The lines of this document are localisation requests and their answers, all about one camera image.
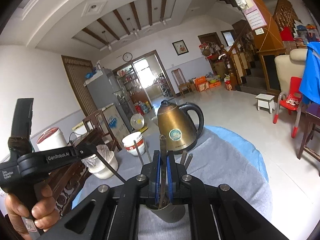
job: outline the window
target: window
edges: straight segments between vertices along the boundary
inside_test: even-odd
[[[233,43],[235,42],[235,40],[233,39],[231,32],[225,32],[222,34],[223,34],[224,38],[226,39],[228,46],[232,46]]]
[[[148,61],[146,59],[142,59],[136,63],[133,63],[133,65],[138,73],[142,87],[147,88],[151,86],[156,78],[152,74]]]

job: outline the human hand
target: human hand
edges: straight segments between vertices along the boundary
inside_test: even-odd
[[[31,210],[35,220],[36,227],[43,229],[45,232],[53,226],[60,218],[59,212],[55,209],[56,202],[52,197],[52,190],[48,185],[41,189],[43,199],[41,199]],[[13,194],[7,195],[5,199],[9,219],[13,228],[25,239],[32,240],[28,230],[24,226],[21,217],[28,217],[28,209]]]

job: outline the teal sticker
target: teal sticker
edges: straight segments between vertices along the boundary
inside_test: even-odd
[[[182,132],[179,129],[172,129],[169,132],[169,137],[172,141],[179,141],[181,139]]]

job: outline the red and white bowl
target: red and white bowl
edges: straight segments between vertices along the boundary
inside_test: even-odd
[[[122,143],[126,150],[131,153],[133,156],[138,156],[136,147],[134,145],[134,142],[136,141],[138,150],[141,155],[145,153],[145,147],[144,147],[144,141],[143,141],[143,136],[141,132],[134,132],[122,139]]]

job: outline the wooden ceiling beam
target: wooden ceiling beam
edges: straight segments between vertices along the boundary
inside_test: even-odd
[[[167,0],[161,0],[161,14],[160,18],[164,19],[165,5],[167,4]]]
[[[117,10],[117,9],[113,10],[113,13],[114,13],[115,16],[118,18],[118,20],[119,20],[119,22],[121,23],[122,27],[124,28],[125,32],[126,32],[128,35],[130,35],[131,33],[129,32],[127,25],[125,25],[123,19],[121,18],[118,10]]]
[[[147,0],[149,25],[152,26],[152,1]]]
[[[91,37],[94,37],[96,40],[102,42],[105,45],[108,45],[108,42],[106,42],[103,38],[95,34],[93,31],[90,31],[87,27],[82,29],[85,33],[89,34]]]
[[[134,5],[134,2],[131,2],[131,3],[130,3],[130,6],[131,6],[132,13],[133,13],[133,15],[134,15],[134,18],[135,18],[135,20],[136,20],[138,29],[141,30],[141,24],[140,24],[140,21],[139,21],[137,9],[136,9],[136,6]]]
[[[101,19],[97,19],[97,22],[100,23],[112,36],[114,36],[118,41],[120,40],[119,36],[114,33],[113,30]]]

